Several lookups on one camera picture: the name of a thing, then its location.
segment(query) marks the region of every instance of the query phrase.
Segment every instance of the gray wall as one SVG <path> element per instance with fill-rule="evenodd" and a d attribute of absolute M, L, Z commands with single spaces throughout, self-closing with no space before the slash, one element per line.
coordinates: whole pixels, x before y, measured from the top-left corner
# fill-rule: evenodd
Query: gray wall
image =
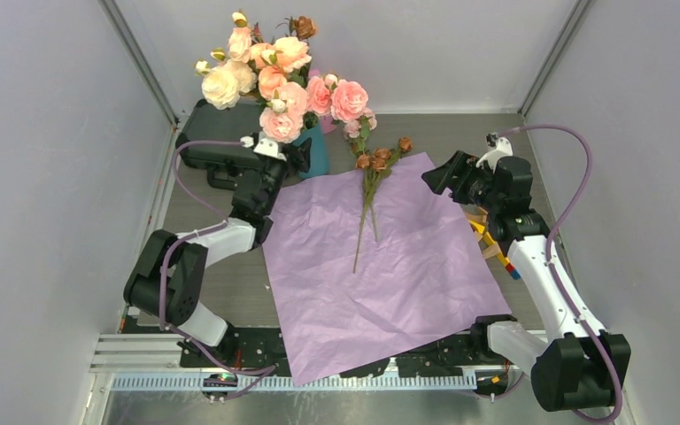
<path fill-rule="evenodd" d="M 313 65 L 359 81 L 378 112 L 516 112 L 574 0 L 117 0 L 176 111 L 202 98 L 193 66 L 226 47 L 243 8 L 265 38 L 319 28 Z"/>
<path fill-rule="evenodd" d="M 597 2 L 529 116 L 539 122 L 591 143 L 594 174 L 561 233 L 585 301 L 631 342 L 638 423 L 680 423 L 680 2 Z M 582 151 L 553 132 L 532 140 L 561 209 Z"/>
<path fill-rule="evenodd" d="M 0 0 L 0 424 L 72 422 L 169 132 L 96 1 Z"/>

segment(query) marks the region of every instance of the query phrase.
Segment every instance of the wrapping paper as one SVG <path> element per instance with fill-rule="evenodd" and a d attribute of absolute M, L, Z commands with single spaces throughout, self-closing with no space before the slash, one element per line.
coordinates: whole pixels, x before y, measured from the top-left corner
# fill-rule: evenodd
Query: wrapping paper
<path fill-rule="evenodd" d="M 461 207 L 431 193 L 425 153 L 402 158 L 367 215 L 357 273 L 361 171 L 283 188 L 264 243 L 267 272 L 296 385 L 510 313 Z"/>

